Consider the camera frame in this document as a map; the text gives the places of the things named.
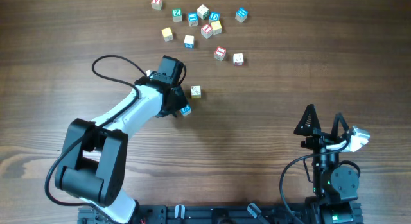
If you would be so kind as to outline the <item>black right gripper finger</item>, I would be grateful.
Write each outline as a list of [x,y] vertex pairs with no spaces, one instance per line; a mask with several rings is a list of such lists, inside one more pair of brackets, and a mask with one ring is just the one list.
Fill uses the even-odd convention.
[[349,126],[347,125],[343,115],[341,113],[337,113],[335,115],[335,119],[333,121],[333,126],[331,129],[331,133],[330,135],[332,137],[338,137],[338,127],[339,125],[341,125],[341,127],[343,128],[343,130],[346,132],[349,130]]
[[306,107],[304,114],[293,133],[295,135],[318,135],[321,133],[321,126],[314,104],[309,104]]

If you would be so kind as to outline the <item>blue X letter block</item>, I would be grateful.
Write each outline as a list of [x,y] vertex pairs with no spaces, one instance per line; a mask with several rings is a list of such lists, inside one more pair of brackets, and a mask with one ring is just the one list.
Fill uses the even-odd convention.
[[182,109],[180,109],[180,113],[181,113],[183,116],[187,116],[188,114],[190,114],[190,113],[191,113],[191,107],[190,107],[190,105],[187,104],[185,107],[183,107]]

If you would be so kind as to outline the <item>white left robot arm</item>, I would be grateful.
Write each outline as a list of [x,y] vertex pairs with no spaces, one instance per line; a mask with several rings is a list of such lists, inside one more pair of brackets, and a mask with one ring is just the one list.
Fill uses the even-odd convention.
[[130,94],[106,114],[69,125],[47,179],[113,223],[143,221],[139,203],[122,188],[128,141],[151,118],[175,114],[187,104],[182,87],[173,80],[138,79]]

